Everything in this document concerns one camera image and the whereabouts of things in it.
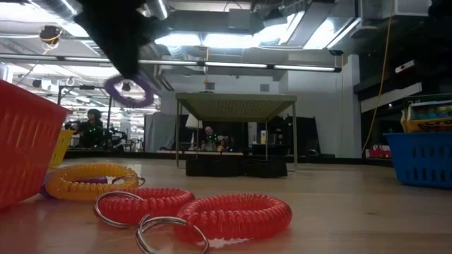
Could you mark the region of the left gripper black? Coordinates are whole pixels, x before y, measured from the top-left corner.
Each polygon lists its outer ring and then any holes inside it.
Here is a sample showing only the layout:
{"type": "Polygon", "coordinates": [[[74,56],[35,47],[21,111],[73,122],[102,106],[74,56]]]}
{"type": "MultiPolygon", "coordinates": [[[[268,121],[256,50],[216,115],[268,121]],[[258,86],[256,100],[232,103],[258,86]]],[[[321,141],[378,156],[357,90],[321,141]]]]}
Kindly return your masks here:
{"type": "Polygon", "coordinates": [[[74,22],[96,42],[110,41],[105,54],[126,79],[138,75],[138,45],[133,40],[152,42],[168,34],[164,0],[77,1],[81,11],[74,22]]]}

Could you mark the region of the red plastic basket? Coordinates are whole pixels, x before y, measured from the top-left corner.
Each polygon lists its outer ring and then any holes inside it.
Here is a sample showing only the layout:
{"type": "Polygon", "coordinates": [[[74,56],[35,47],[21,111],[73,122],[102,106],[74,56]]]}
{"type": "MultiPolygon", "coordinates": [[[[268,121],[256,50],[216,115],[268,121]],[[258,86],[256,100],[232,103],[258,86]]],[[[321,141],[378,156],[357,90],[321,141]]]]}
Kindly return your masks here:
{"type": "Polygon", "coordinates": [[[0,80],[0,210],[38,193],[67,114],[0,80]]]}

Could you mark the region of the yellow coil wristband keyring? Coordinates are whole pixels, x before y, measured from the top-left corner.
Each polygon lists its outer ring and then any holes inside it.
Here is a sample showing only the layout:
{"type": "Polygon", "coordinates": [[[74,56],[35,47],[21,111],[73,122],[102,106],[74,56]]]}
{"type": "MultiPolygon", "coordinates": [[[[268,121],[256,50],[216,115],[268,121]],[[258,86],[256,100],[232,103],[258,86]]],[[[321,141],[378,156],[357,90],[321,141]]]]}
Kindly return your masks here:
{"type": "Polygon", "coordinates": [[[91,163],[73,164],[55,171],[45,183],[46,191],[58,200],[95,201],[96,198],[111,191],[124,191],[140,186],[143,181],[130,167],[120,164],[91,163]],[[119,178],[125,176],[123,183],[83,183],[80,180],[101,176],[119,178]]]}

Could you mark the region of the red coil wristband keyring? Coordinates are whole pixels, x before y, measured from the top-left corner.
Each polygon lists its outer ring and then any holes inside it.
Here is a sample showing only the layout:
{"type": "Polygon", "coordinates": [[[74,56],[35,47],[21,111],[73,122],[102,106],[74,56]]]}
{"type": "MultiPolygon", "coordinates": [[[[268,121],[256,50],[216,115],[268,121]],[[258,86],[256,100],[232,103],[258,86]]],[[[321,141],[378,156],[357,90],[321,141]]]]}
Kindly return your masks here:
{"type": "Polygon", "coordinates": [[[104,223],[119,228],[137,225],[141,219],[174,217],[195,195],[180,188],[133,188],[103,193],[94,203],[94,213],[104,223]]]}
{"type": "Polygon", "coordinates": [[[157,225],[173,224],[177,237],[200,243],[203,248],[199,254],[209,254],[211,240],[270,238],[286,230],[291,221],[292,209],[280,199],[256,193],[214,195],[185,204],[173,217],[144,216],[136,242],[143,253],[155,254],[144,233],[157,225]]]}

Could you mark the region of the blue plastic basket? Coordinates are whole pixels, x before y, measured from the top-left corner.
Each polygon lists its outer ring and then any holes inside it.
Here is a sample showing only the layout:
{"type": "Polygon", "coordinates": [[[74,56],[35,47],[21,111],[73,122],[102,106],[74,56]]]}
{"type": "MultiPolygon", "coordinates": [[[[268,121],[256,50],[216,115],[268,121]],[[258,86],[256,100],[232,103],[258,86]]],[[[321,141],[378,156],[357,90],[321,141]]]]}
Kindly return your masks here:
{"type": "Polygon", "coordinates": [[[452,132],[387,133],[397,180],[452,190],[452,132]]]}

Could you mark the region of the grey covered cabinet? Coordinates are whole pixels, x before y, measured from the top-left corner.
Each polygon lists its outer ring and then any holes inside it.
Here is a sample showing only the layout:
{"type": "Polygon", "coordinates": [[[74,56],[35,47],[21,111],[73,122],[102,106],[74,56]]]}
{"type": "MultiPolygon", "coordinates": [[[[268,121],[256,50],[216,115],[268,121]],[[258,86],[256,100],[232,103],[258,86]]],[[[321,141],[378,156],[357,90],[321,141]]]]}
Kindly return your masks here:
{"type": "Polygon", "coordinates": [[[144,149],[154,153],[162,148],[171,150],[174,144],[176,116],[155,112],[145,115],[144,149]]]}

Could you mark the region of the person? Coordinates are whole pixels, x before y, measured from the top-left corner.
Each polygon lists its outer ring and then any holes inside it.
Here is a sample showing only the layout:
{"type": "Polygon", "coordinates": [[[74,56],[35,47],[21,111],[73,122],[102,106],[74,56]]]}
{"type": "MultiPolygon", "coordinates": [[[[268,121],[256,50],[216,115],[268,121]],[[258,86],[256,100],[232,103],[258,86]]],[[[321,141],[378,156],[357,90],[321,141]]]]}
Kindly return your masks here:
{"type": "Polygon", "coordinates": [[[98,109],[89,109],[88,120],[77,124],[75,134],[79,135],[78,146],[92,148],[101,145],[104,137],[102,113],[98,109]]]}
{"type": "Polygon", "coordinates": [[[206,126],[206,136],[202,139],[201,150],[204,152],[232,152],[232,140],[226,135],[218,135],[210,126],[206,126]]]}

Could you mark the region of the black round ceiling device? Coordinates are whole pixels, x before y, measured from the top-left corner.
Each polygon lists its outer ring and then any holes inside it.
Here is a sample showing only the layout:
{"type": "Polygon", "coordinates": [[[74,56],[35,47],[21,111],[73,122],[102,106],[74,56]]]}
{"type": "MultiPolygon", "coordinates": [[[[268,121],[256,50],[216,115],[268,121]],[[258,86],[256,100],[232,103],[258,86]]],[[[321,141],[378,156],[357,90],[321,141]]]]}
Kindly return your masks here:
{"type": "Polygon", "coordinates": [[[62,35],[62,28],[54,25],[46,25],[40,30],[38,36],[44,50],[53,50],[58,47],[62,35]]]}

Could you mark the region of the long ceiling light bar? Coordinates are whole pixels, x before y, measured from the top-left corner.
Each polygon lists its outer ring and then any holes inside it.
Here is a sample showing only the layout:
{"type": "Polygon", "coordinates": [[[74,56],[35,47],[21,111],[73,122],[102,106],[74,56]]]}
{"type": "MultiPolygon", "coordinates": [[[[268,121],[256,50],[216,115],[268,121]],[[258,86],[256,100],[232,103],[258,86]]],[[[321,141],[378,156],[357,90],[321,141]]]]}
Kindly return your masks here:
{"type": "MultiPolygon", "coordinates": [[[[21,60],[21,61],[67,61],[72,63],[84,64],[111,64],[109,59],[92,58],[82,56],[52,56],[39,54],[6,54],[0,53],[0,60],[21,60]]],[[[266,69],[278,71],[312,71],[325,73],[339,73],[342,71],[340,67],[331,66],[305,66],[305,65],[288,65],[288,64],[270,64],[270,63],[235,63],[235,62],[219,62],[219,61],[178,61],[178,60],[155,60],[140,59],[139,64],[148,65],[165,65],[165,66],[199,66],[199,67],[216,67],[216,68],[252,68],[266,69]]]]}

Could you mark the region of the yellow plastic basket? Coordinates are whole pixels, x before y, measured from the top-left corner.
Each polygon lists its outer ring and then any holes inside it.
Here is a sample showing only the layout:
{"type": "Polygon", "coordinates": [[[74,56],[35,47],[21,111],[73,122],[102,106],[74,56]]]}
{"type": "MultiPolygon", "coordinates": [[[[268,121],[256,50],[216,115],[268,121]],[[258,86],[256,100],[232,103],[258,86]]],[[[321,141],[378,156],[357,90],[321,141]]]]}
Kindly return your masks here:
{"type": "Polygon", "coordinates": [[[72,135],[73,135],[72,130],[62,130],[60,132],[59,138],[54,148],[54,153],[49,163],[50,167],[57,167],[62,163],[66,151],[70,145],[72,135]]]}

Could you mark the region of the green perforated metal shelf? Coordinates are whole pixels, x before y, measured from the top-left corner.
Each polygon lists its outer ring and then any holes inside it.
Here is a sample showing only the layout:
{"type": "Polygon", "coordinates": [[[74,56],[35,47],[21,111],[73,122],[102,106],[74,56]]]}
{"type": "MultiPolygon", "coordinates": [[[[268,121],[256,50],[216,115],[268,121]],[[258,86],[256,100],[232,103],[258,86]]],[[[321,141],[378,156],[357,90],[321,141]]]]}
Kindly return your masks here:
{"type": "Polygon", "coordinates": [[[297,168],[297,112],[295,95],[227,94],[214,92],[177,92],[175,144],[179,161],[179,117],[185,108],[197,121],[268,123],[287,108],[292,108],[293,164],[297,168]]]}

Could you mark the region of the red white box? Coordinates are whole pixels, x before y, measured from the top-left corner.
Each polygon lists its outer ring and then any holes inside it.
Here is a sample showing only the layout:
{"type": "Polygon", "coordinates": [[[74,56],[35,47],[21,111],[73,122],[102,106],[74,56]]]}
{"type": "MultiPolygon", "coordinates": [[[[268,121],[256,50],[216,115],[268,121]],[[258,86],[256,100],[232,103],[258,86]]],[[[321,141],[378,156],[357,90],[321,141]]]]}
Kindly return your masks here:
{"type": "Polygon", "coordinates": [[[390,159],[391,151],[388,145],[373,145],[365,150],[367,159],[390,159]]]}

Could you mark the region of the white ceiling unit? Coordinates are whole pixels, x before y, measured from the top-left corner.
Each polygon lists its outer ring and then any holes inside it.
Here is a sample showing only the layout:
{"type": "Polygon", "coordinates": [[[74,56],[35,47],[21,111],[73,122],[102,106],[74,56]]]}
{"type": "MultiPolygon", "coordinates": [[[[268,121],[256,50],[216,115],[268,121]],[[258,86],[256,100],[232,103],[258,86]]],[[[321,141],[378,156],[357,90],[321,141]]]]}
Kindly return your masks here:
{"type": "Polygon", "coordinates": [[[432,0],[359,0],[361,14],[366,19],[390,16],[428,16],[432,0]]]}

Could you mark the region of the black metal frame rig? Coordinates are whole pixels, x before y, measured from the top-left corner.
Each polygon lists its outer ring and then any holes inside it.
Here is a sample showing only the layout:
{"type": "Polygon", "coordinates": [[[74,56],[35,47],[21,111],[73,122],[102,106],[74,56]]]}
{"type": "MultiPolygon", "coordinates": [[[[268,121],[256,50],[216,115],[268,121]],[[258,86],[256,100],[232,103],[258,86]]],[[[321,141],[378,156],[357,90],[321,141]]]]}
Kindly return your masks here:
{"type": "Polygon", "coordinates": [[[66,108],[70,109],[73,113],[82,109],[96,109],[101,111],[102,115],[106,115],[106,121],[102,126],[102,139],[100,139],[98,145],[93,145],[90,149],[101,145],[103,145],[105,150],[110,149],[112,147],[112,134],[110,128],[112,127],[111,115],[113,98],[107,93],[106,89],[96,85],[59,86],[57,104],[61,105],[61,101],[65,97],[73,98],[81,103],[79,105],[66,105],[66,108]]]}

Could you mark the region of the white wall bracket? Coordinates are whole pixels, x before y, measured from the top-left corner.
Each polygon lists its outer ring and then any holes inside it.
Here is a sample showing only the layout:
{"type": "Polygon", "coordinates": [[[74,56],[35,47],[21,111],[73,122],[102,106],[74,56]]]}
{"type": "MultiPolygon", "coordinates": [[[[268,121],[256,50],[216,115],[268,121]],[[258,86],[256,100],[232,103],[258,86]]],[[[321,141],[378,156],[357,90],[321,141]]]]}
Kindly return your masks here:
{"type": "Polygon", "coordinates": [[[395,73],[401,73],[415,66],[415,60],[407,61],[395,68],[395,73]]]}

